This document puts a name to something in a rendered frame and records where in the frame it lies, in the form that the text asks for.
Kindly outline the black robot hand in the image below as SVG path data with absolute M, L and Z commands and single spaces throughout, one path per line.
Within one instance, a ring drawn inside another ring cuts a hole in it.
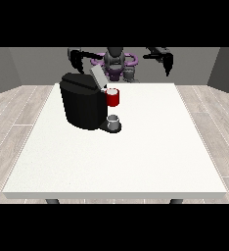
M 83 58 L 101 60 L 102 56 L 90 52 L 72 50 L 70 52 L 69 60 L 71 62 L 71 65 L 75 69 L 77 69 L 80 74 L 84 74 L 83 63 L 82 63 Z
M 163 64 L 165 74 L 169 75 L 173 67 L 173 55 L 171 53 L 165 54 L 148 54 L 143 56 L 144 59 L 154 59 Z

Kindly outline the pale grey machine lid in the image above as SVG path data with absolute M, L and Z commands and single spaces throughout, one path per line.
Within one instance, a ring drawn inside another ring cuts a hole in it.
M 100 65 L 96 65 L 90 69 L 90 74 L 94 77 L 98 87 L 103 89 L 108 83 L 108 80 Z

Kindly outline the small grey coffee pod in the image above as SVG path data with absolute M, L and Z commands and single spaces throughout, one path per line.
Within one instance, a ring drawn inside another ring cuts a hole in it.
M 134 80 L 135 69 L 132 67 L 125 68 L 123 71 L 123 79 L 128 82 L 132 82 Z

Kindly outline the black coffee machine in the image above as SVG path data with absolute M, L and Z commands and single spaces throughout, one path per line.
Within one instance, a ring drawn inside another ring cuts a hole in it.
M 81 129 L 102 129 L 109 133 L 121 131 L 108 129 L 106 85 L 100 89 L 92 75 L 67 73 L 62 77 L 60 89 L 67 120 Z

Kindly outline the red pod holder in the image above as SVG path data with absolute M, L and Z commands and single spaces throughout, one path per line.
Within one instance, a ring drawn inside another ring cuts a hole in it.
M 115 107 L 119 104 L 119 90 L 116 88 L 109 88 L 106 90 L 107 105 Z

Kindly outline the small grey cup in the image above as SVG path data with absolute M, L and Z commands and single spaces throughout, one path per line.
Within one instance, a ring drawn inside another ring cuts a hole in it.
M 119 118 L 117 115 L 109 115 L 107 122 L 109 130 L 117 130 L 119 128 Z

